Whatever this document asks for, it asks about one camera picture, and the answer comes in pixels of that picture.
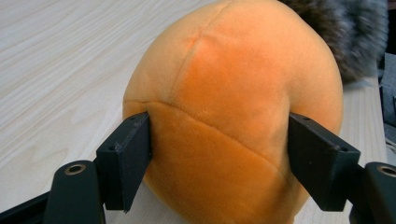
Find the stitched seam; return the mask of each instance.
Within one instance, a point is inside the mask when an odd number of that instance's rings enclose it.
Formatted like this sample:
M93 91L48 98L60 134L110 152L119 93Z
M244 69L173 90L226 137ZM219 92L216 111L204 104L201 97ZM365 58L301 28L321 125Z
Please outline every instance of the stitched seam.
M179 78L180 75L181 75L184 71L186 71L187 68L189 67L190 61L192 60L193 55L195 54L195 52L196 52L196 50L197 50L197 48L198 48L198 46L199 46L199 43L201 43L202 36L203 36L204 32L205 32L205 31L208 29L208 27L213 23L213 21L223 12L223 10L224 10L226 7L228 7L232 2L233 2L233 1L229 1L229 3L228 3L226 6L224 6L223 8L221 8L221 9L219 10L219 12L218 12L215 16L213 16L212 19L209 20L208 24L207 24L207 25L201 30L201 32L198 34L198 37L197 37L197 39L195 40L195 43L192 45L191 49L190 49L189 52L186 54L186 56L185 56L185 58L184 58L184 60L183 60L183 63L181 64L180 69L179 69L179 71L177 72L177 75L175 76L174 82L173 82L172 87L171 87L171 89L170 89L170 91L169 91L169 95L170 95L170 96L173 95L173 92L174 92L174 89L175 89L175 86L176 86L176 83L177 83L178 78Z
M273 169L276 170L276 172L277 172L280 176L282 176L282 178L283 178L283 180L285 181L285 183L286 183L288 186L290 186L290 182L288 181L288 179L287 179L282 173L280 173L279 170L277 169L277 167L276 167L271 161L269 161L267 158L265 158L264 156L260 155L260 154L257 153L256 151L252 150L251 148L249 148L248 146L246 146L244 143L238 141L237 139L232 138L232 137L231 137L230 135L228 135L227 133L222 132L222 131L221 131L219 128L217 128L216 126L209 125L209 124L207 124L207 123L205 123L205 122L199 120L198 118L196 118L195 116L191 115L190 113L188 113L187 111L183 110L182 108L179 108L179 107L174 106L174 105L170 105L170 104L165 103L165 102L160 102L160 101L145 102L145 101L137 101L137 100L127 100L127 101L125 101L123 104L126 105L126 104L129 104L129 103L139 103L139 104L151 104L151 103L154 103L154 104L167 105L167 106L169 106L169 107L172 107L172 108L174 108L174 109L176 109L176 110L178 110L178 111L180 111L180 112L186 114L187 116L189 116L190 118L194 119L195 121L198 121L198 122L204 124L205 126L214 129L214 130L217 131L218 133L221 133L221 134L223 134L224 136L228 137L229 139L235 141L237 144L241 145L242 147L247 148L249 152L251 152L251 153L255 154L256 156L260 157L261 159L267 161L267 163L269 163L269 164L273 167Z

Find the orange fabric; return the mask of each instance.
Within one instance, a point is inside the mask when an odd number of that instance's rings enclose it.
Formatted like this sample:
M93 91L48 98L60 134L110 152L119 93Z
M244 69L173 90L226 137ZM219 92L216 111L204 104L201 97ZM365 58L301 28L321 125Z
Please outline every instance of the orange fabric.
M220 1L166 29L129 82L148 111L146 184L192 223L291 223L307 194L289 167L289 112L334 133L342 85L323 40L273 0Z

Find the wood grain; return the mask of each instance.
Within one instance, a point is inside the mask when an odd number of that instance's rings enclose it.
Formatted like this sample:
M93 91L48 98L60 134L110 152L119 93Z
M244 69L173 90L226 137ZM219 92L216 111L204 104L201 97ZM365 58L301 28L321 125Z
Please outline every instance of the wood grain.
M0 1L0 212L50 189L63 164L92 160L121 122L130 75L169 24L213 1ZM346 91L342 136L385 161L377 86ZM346 223L308 203L296 223ZM184 223L142 185L108 223Z

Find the gray furry object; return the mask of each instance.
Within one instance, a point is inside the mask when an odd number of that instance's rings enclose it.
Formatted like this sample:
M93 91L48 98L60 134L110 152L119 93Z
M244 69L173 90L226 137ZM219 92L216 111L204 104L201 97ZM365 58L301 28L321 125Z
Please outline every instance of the gray furry object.
M388 39L387 0L279 0L329 45L344 84L376 75Z

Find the light wood surface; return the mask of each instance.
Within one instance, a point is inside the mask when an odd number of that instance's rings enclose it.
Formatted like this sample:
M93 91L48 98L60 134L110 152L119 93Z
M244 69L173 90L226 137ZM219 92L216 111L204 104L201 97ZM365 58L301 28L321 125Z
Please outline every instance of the light wood surface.
M0 1L0 212L50 189L63 164L92 160L121 122L130 75L169 24L210 0ZM387 161L374 79L345 90L341 136L361 164ZM296 223L348 223L309 202ZM142 185L108 223L184 223Z

